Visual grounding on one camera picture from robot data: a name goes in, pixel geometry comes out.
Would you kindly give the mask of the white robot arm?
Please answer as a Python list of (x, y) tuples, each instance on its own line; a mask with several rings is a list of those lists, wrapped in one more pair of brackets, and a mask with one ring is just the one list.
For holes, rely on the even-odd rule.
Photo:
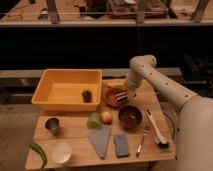
[(153, 55), (133, 57), (125, 88), (134, 91), (146, 79), (179, 114), (176, 171), (213, 171), (213, 98), (202, 97), (155, 69)]

